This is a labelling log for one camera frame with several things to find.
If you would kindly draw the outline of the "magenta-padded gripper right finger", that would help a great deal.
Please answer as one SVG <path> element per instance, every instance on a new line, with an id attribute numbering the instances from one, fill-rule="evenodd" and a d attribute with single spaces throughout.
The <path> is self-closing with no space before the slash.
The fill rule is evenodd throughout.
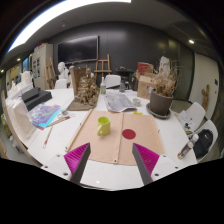
<path id="1" fill-rule="evenodd" d="M 178 170 L 180 166 L 171 160 L 167 155 L 158 155 L 150 149 L 134 143 L 132 154 L 137 163 L 140 176 L 144 185 L 159 180 Z"/>

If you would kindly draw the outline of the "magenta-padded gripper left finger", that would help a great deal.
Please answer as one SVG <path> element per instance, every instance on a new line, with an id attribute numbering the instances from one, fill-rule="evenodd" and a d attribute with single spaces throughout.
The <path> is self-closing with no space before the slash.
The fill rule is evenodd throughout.
<path id="1" fill-rule="evenodd" d="M 86 143 L 65 155 L 57 154 L 45 163 L 42 169 L 79 185 L 90 152 L 90 144 Z"/>

